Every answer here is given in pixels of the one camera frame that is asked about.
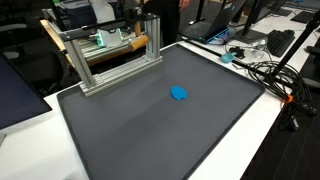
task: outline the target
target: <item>monitor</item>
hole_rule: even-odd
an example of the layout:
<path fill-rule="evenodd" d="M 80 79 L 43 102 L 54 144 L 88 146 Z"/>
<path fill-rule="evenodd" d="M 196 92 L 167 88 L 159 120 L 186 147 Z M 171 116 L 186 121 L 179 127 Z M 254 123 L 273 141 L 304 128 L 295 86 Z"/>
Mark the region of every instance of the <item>monitor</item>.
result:
<path fill-rule="evenodd" d="M 0 133 L 1 129 L 48 112 L 51 107 L 0 52 Z M 0 135 L 0 146 L 4 135 Z"/>
<path fill-rule="evenodd" d="M 280 12 L 279 10 L 284 5 L 285 1 L 286 0 L 253 0 L 252 8 L 244 29 L 237 32 L 233 38 L 246 44 L 250 44 L 266 37 L 267 34 L 250 29 L 251 25 L 259 22 L 270 14 Z"/>
<path fill-rule="evenodd" d="M 260 20 L 261 18 L 260 12 L 262 12 L 262 8 L 267 7 L 267 5 L 268 5 L 268 1 L 266 0 L 254 0 L 247 22 L 244 26 L 244 29 L 242 29 L 241 31 L 238 31 L 233 36 L 233 38 L 238 41 L 250 44 L 258 39 L 266 37 L 267 36 L 266 34 L 258 31 L 254 31 L 250 29 L 250 27 L 252 24 L 257 23 Z"/>

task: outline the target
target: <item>electronic equipment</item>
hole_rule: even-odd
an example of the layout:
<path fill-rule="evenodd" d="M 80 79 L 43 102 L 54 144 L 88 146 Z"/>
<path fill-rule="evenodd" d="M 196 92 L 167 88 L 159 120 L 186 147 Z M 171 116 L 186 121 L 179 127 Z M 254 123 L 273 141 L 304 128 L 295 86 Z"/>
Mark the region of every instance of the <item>electronic equipment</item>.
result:
<path fill-rule="evenodd" d="M 267 34 L 254 31 L 250 29 L 250 27 L 252 24 L 259 22 L 268 15 L 275 13 L 277 7 L 283 5 L 283 2 L 281 2 L 280 0 L 254 0 L 244 29 L 238 31 L 233 38 L 246 44 L 250 44 L 267 37 Z"/>
<path fill-rule="evenodd" d="M 267 43 L 270 53 L 274 56 L 281 57 L 289 48 L 294 38 L 294 31 L 292 30 L 285 30 L 283 32 L 277 30 L 271 31 L 268 34 Z"/>
<path fill-rule="evenodd" d="M 62 31 L 115 20 L 113 7 L 104 0 L 67 0 L 61 2 L 59 6 L 55 5 L 52 0 L 49 2 L 51 10 L 44 11 L 44 13 L 50 12 L 51 15 L 48 17 L 54 17 L 50 21 Z M 69 21 L 63 21 L 62 14 L 68 17 Z M 98 29 L 96 39 L 100 47 L 114 47 L 122 42 L 119 28 L 108 31 Z"/>
<path fill-rule="evenodd" d="M 244 3 L 245 0 L 236 0 L 226 3 L 213 23 L 203 21 L 196 22 L 178 33 L 187 38 L 207 44 L 213 40 L 217 34 L 227 29 L 227 25 L 243 7 Z"/>
<path fill-rule="evenodd" d="M 235 57 L 239 58 L 239 59 L 243 59 L 246 56 L 244 55 L 244 49 L 241 49 L 240 47 L 236 46 L 236 47 L 231 47 L 229 49 L 229 53 L 235 53 Z"/>
<path fill-rule="evenodd" d="M 0 129 L 52 110 L 1 52 L 0 82 Z"/>
<path fill-rule="evenodd" d="M 307 24 L 314 16 L 314 13 L 308 11 L 301 11 L 295 17 L 291 19 L 291 21 L 300 22 L 303 24 Z"/>

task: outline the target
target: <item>white table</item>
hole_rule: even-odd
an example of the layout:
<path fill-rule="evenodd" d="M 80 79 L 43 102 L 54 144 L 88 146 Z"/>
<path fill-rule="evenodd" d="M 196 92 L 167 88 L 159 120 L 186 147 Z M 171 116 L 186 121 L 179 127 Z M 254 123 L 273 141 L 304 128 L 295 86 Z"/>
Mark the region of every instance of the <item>white table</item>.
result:
<path fill-rule="evenodd" d="M 304 30 L 305 25 L 289 21 L 293 17 L 268 17 L 253 29 L 269 33 L 277 30 Z M 298 37 L 302 31 L 296 31 Z M 308 54 L 303 47 L 313 46 L 315 35 L 310 35 L 289 64 L 300 70 Z M 212 61 L 245 76 L 231 64 L 185 42 L 179 42 Z M 205 46 L 219 53 L 224 47 Z M 45 100 L 53 111 L 11 126 L 1 132 L 7 137 L 0 147 L 0 180 L 67 180 L 88 179 L 71 135 L 61 114 L 56 94 Z M 280 101 L 270 92 L 264 93 L 226 134 L 216 148 L 190 177 L 192 180 L 240 179 L 265 138 L 278 113 Z"/>

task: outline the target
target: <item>wire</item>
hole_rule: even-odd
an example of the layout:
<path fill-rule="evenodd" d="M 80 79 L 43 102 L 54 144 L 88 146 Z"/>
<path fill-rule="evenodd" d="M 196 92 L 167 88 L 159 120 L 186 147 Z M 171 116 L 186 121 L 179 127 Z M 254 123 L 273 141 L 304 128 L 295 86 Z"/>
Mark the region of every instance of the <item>wire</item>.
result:
<path fill-rule="evenodd" d="M 298 14 L 297 14 L 297 11 L 299 11 L 299 10 L 300 10 L 300 9 L 297 9 L 297 10 L 293 11 L 293 14 L 294 14 L 294 15 L 298 15 Z"/>
<path fill-rule="evenodd" d="M 232 44 L 225 44 L 225 45 L 224 45 L 224 50 L 225 50 L 226 53 L 229 52 L 227 46 L 239 47 L 239 48 L 245 48 L 245 49 L 255 49 L 255 48 L 252 47 L 252 46 L 237 46 L 237 45 L 232 45 Z M 265 50 L 262 50 L 262 49 L 256 49 L 256 50 L 259 50 L 259 51 L 262 51 L 262 52 L 267 53 L 268 56 L 269 56 L 270 61 L 272 62 L 273 60 L 272 60 L 271 53 L 270 53 L 268 47 L 266 46 L 266 48 L 264 48 L 264 49 L 265 49 Z"/>
<path fill-rule="evenodd" d="M 317 36 L 317 34 L 313 31 L 313 34 L 316 36 L 317 39 L 319 39 L 319 37 Z"/>
<path fill-rule="evenodd" d="M 256 82 L 264 85 L 266 89 L 281 99 L 286 107 L 286 118 L 281 122 L 281 126 L 288 127 L 298 110 L 307 114 L 314 110 L 311 93 L 299 76 L 299 72 L 290 65 L 285 65 L 280 71 L 277 70 L 279 62 L 264 61 L 247 64 L 254 70 L 248 71 L 248 75 Z"/>
<path fill-rule="evenodd" d="M 246 23 L 244 23 L 244 24 L 237 24 L 237 25 L 229 24 L 230 27 L 234 27 L 234 28 L 236 28 L 236 27 L 241 27 L 241 26 L 244 26 L 244 25 L 246 25 Z"/>

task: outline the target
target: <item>office chair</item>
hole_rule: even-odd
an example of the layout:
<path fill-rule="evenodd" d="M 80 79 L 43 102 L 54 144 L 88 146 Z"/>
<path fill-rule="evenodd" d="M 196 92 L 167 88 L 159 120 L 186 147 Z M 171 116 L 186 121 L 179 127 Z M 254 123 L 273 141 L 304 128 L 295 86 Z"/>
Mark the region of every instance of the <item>office chair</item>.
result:
<path fill-rule="evenodd" d="M 55 53 L 28 54 L 11 59 L 11 62 L 42 96 L 61 90 L 63 68 Z"/>
<path fill-rule="evenodd" d="M 26 24 L 7 24 L 7 25 L 2 25 L 0 26 L 0 33 L 4 34 L 4 36 L 7 36 L 10 38 L 10 43 L 12 45 L 12 47 L 10 47 L 10 52 L 11 53 L 5 53 L 6 56 L 8 57 L 8 59 L 13 59 L 13 58 L 17 58 L 16 56 L 20 56 L 20 55 L 24 55 L 25 51 L 21 46 L 21 43 L 18 41 L 18 37 L 17 34 L 21 31 L 21 30 L 25 30 L 27 28 Z"/>

